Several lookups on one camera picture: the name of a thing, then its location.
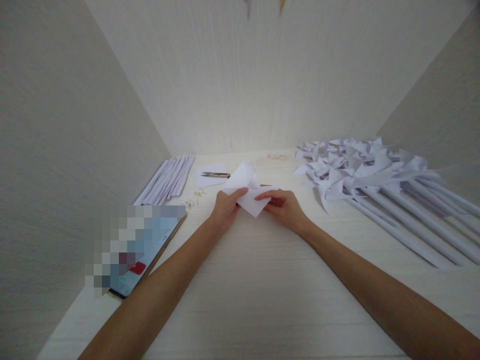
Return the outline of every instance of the person's arm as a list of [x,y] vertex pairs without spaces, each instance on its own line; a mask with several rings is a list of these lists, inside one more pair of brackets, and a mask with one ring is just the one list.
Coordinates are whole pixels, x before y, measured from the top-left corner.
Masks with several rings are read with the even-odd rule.
[[480,340],[431,302],[316,226],[291,191],[269,191],[265,211],[305,239],[412,359],[480,359]]
[[79,359],[140,359],[163,328],[195,273],[232,225],[237,199],[220,191],[210,217],[157,270],[138,285],[95,335]]

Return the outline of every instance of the wooden desk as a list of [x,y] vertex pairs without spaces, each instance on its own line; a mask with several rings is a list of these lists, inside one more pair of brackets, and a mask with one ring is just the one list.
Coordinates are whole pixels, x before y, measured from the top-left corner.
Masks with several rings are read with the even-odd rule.
[[[159,266],[210,215],[221,185],[198,198],[195,169],[225,163],[233,172],[250,162],[263,184],[295,192],[305,213],[367,260],[399,279],[480,337],[480,269],[440,271],[343,201],[328,215],[306,176],[293,176],[295,150],[200,155],[183,195],[195,206]],[[119,306],[84,289],[46,343],[39,359],[76,359]],[[240,211],[232,228],[193,278],[145,359],[285,358],[408,359],[347,291],[319,256],[267,213]]]

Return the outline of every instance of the person's left hand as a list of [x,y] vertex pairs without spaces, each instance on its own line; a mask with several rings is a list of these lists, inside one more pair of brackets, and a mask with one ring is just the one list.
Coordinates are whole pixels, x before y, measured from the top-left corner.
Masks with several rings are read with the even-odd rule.
[[237,200],[248,191],[248,187],[243,187],[231,195],[227,195],[221,190],[216,195],[215,207],[213,208],[208,221],[212,223],[213,226],[217,227],[222,234],[234,223],[237,212],[241,207],[237,204]]

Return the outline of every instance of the small scissors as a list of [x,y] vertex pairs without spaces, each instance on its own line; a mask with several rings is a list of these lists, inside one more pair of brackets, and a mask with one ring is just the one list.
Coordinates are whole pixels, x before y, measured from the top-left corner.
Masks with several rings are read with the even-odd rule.
[[202,172],[202,176],[210,178],[229,178],[230,174],[228,172]]

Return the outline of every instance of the red icon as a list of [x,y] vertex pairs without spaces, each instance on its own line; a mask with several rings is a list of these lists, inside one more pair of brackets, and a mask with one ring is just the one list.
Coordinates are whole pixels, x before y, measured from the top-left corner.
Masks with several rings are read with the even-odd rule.
[[145,265],[143,262],[139,261],[135,265],[133,265],[129,271],[131,271],[132,273],[135,273],[137,275],[142,275],[142,273],[144,272],[146,267],[147,267],[147,265]]

